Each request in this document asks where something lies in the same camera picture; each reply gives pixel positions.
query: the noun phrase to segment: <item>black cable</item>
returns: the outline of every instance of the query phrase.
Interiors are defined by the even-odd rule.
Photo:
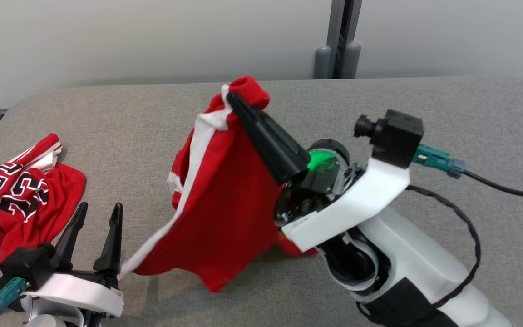
[[[514,195],[517,195],[517,196],[520,196],[520,197],[523,197],[523,191],[518,191],[518,190],[514,190],[513,188],[507,188],[505,186],[502,186],[502,185],[499,185],[499,184],[496,184],[490,180],[487,180],[481,176],[478,176],[468,170],[464,170],[463,171],[463,174],[465,176],[469,176],[475,180],[477,180],[478,182],[480,183],[483,183],[483,184],[486,184],[487,186],[490,186],[491,188],[495,188],[496,190],[498,191],[502,191],[502,192],[506,192],[506,193],[509,193],[509,194],[514,194]]]
[[[467,217],[467,215],[465,215],[465,213],[463,211],[461,211],[461,209],[459,209],[457,207],[457,205],[455,205],[448,199],[442,197],[441,195],[438,195],[435,192],[425,190],[424,188],[420,188],[419,186],[415,186],[415,185],[407,186],[407,190],[415,191],[420,194],[426,195],[428,197],[434,197],[440,203],[453,209],[453,211],[455,211],[455,213],[459,216],[459,218],[461,218],[461,220],[463,222],[465,222],[465,224],[467,225],[467,229],[469,229],[469,233],[471,234],[471,238],[473,238],[473,240],[475,242],[475,264],[474,264],[474,266],[471,268],[471,271],[469,272],[467,277],[453,291],[449,292],[449,294],[447,294],[446,296],[441,298],[441,300],[438,300],[436,303],[433,304],[433,307],[435,309],[437,309],[437,308],[441,307],[442,305],[444,305],[445,303],[447,303],[448,300],[451,300],[455,296],[459,295],[459,293],[461,293],[461,291],[463,291],[463,288],[465,286],[467,286],[469,283],[471,283],[471,281],[475,277],[475,272],[479,268],[479,263],[481,261],[481,244],[479,243],[479,235],[477,234],[474,224],[471,222],[469,217]]]

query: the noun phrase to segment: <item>gray table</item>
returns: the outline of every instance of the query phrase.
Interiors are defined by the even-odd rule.
[[[329,137],[363,162],[370,147],[351,137],[361,113],[387,109],[423,118],[424,143],[466,159],[471,171],[523,189],[523,79],[453,77],[384,80],[309,80],[262,83],[268,112],[302,145]],[[106,221],[124,204],[127,258],[173,215],[165,178],[189,132],[220,84],[64,89],[30,97],[0,123],[0,164],[50,132],[64,144],[62,160],[82,170],[89,214],[79,234],[75,268],[100,254]],[[413,183],[458,203],[477,226],[484,256],[475,285],[516,326],[523,326],[523,198],[468,178],[412,168]],[[430,199],[403,194],[393,206],[452,251],[467,267],[473,242],[465,225]],[[318,258],[286,259],[270,251],[224,292],[212,294],[194,275],[130,276],[122,284],[123,317],[110,326],[372,326]],[[0,327],[21,326],[6,313]]]

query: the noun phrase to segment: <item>wire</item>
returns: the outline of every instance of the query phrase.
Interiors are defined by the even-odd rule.
[[[459,216],[459,218],[461,218],[461,220],[463,222],[465,222],[465,224],[467,225],[467,229],[469,230],[469,234],[471,234],[471,238],[473,238],[473,240],[475,242],[475,264],[474,264],[474,266],[471,268],[471,271],[469,271],[469,274],[467,275],[467,277],[454,290],[452,290],[451,292],[449,292],[449,294],[447,294],[446,296],[441,298],[441,300],[438,300],[436,303],[433,304],[433,307],[435,309],[437,309],[437,308],[443,306],[444,304],[446,304],[447,301],[451,300],[455,296],[458,296],[459,293],[461,293],[461,291],[463,291],[463,288],[465,288],[465,286],[469,285],[469,283],[471,283],[471,281],[475,277],[475,273],[476,273],[477,269],[479,268],[479,263],[481,262],[481,244],[479,242],[479,235],[477,234],[477,231],[475,230],[475,226],[471,222],[469,217],[467,217],[467,215],[465,215],[465,213],[463,211],[461,211],[461,209],[459,209],[459,207],[457,207],[457,205],[455,205],[448,199],[442,197],[441,195],[438,195],[437,193],[435,193],[433,191],[429,191],[429,190],[420,188],[419,186],[415,186],[415,185],[407,186],[407,190],[415,191],[422,195],[426,195],[428,197],[433,197],[440,203],[453,209],[453,211],[455,211],[455,213]]]
[[[513,188],[507,188],[505,186],[502,186],[502,185],[499,185],[499,184],[496,184],[490,180],[487,180],[481,176],[478,176],[468,170],[464,170],[463,171],[463,174],[465,176],[469,176],[475,180],[477,180],[478,182],[480,183],[483,183],[483,184],[486,184],[487,186],[490,186],[491,188],[495,188],[496,190],[498,191],[502,191],[502,192],[506,192],[506,193],[509,193],[509,194],[514,194],[514,195],[517,195],[517,196],[520,196],[520,197],[523,197],[523,191],[518,191],[518,190],[514,190]]]

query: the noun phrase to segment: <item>teal connector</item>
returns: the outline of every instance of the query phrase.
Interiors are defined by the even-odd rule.
[[[413,156],[413,162],[425,167],[442,170],[448,176],[459,178],[465,171],[465,163],[460,160],[452,160],[449,153],[434,149],[425,144],[419,144],[417,152]]]
[[[14,277],[4,288],[0,291],[0,315],[4,310],[19,296],[25,292],[25,281],[19,277]]]

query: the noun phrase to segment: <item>red garment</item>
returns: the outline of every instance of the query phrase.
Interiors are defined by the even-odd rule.
[[[197,117],[168,178],[174,217],[122,266],[121,278],[130,271],[156,275],[180,268],[218,292],[278,242],[273,211],[281,187],[224,103],[228,91],[259,109],[270,102],[253,77],[224,85],[222,95],[212,99]]]
[[[50,134],[0,166],[0,263],[18,247],[51,242],[70,219],[86,177],[56,163],[60,151]]]

